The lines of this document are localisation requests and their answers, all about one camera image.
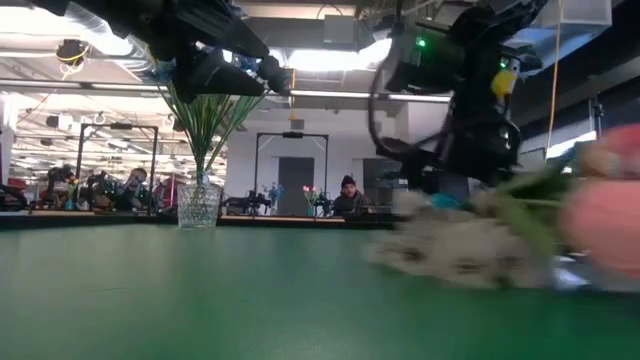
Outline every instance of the door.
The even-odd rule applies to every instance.
[[[284,188],[278,200],[278,215],[307,216],[307,200],[303,186],[313,186],[313,158],[281,157],[278,167],[278,183]]]

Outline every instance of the person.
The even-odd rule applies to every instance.
[[[342,191],[333,201],[333,215],[342,216],[347,213],[361,214],[363,212],[373,212],[371,208],[371,200],[362,195],[356,188],[356,182],[349,175],[342,179]]]

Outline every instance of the desk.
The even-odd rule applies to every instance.
[[[367,264],[377,232],[0,232],[0,358],[637,359],[640,299],[454,289]]]

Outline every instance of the glass vase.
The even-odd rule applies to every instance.
[[[178,186],[178,225],[181,229],[212,229],[218,220],[222,187],[216,184]]]

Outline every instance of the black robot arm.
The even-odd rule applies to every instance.
[[[520,133],[510,120],[509,100],[521,71],[542,67],[529,48],[503,43],[528,27],[547,0],[484,1],[467,9],[448,31],[422,24],[394,27],[391,51],[370,89],[369,131],[379,155],[402,163],[411,188],[422,188],[431,166],[496,183],[511,176]],[[375,130],[375,93],[382,79],[388,91],[415,94],[451,92],[442,130],[415,144],[380,138]],[[435,151],[421,147],[436,142]]]
[[[86,9],[109,23],[114,34],[134,35],[162,61],[176,61],[172,81],[182,101],[198,94],[260,96],[264,85],[227,63],[222,49],[260,59],[257,75],[283,93],[290,76],[269,48],[236,15],[228,0],[32,0],[56,15],[69,6]],[[213,47],[205,51],[197,43]]]

